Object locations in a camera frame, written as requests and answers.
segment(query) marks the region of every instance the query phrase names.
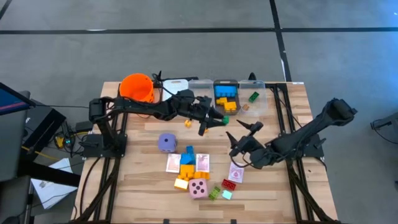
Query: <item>purple foam cube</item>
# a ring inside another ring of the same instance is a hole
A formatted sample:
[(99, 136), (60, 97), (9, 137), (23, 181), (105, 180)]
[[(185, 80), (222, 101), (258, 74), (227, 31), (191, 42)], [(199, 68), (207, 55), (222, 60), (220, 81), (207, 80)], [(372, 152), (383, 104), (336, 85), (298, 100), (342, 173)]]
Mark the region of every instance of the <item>purple foam cube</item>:
[(175, 152), (177, 147), (177, 139), (174, 134), (165, 133), (159, 136), (157, 147), (162, 152)]
[(208, 196), (207, 183), (206, 179), (204, 178), (190, 180), (188, 188), (192, 198), (202, 198)]

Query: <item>playing card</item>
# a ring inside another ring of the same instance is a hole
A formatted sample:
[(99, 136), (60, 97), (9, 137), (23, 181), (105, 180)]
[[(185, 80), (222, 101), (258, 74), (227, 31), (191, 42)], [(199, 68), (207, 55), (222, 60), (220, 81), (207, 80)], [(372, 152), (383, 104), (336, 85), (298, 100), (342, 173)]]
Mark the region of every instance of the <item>playing card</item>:
[(239, 168), (233, 162), (231, 162), (231, 166), (229, 167), (228, 180), (232, 180), (237, 183), (243, 182), (243, 171), (244, 171), (243, 168)]
[(210, 154), (197, 154), (197, 172), (210, 172)]
[(181, 154), (169, 153), (167, 158), (166, 172), (180, 173)]

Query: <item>green lego brick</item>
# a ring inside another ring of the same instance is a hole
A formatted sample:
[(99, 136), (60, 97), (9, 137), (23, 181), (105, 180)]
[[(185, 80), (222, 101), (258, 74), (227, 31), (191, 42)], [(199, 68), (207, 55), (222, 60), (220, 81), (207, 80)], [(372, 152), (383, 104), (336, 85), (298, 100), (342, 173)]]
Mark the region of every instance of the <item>green lego brick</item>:
[(228, 124), (229, 123), (229, 116), (224, 115), (223, 122), (224, 122), (224, 124)]
[(249, 102), (250, 102), (250, 103), (253, 103), (254, 100), (256, 100), (256, 98), (257, 98), (258, 96), (259, 96), (259, 93), (258, 93), (258, 92), (254, 92), (254, 93), (250, 96)]
[(218, 197), (220, 192), (221, 192), (221, 189), (217, 186), (214, 186), (214, 189), (209, 194), (210, 200), (216, 200), (216, 198)]

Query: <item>red lego brick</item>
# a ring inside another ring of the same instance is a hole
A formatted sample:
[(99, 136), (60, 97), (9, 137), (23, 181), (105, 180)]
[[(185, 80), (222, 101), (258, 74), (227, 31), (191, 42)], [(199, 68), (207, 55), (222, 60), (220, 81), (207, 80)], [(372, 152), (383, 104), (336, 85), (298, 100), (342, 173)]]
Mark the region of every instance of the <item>red lego brick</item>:
[(234, 184), (232, 181), (224, 179), (221, 186), (223, 186), (224, 188), (226, 188), (228, 190), (235, 190), (236, 184)]

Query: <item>pink foam die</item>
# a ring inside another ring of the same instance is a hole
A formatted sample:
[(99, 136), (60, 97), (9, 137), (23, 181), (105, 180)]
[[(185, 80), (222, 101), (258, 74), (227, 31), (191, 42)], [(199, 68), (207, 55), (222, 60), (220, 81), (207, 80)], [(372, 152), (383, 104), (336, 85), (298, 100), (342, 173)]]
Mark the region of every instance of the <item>pink foam die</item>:
[(189, 193), (192, 198), (202, 198), (207, 197), (207, 183), (206, 179), (192, 179), (189, 181)]

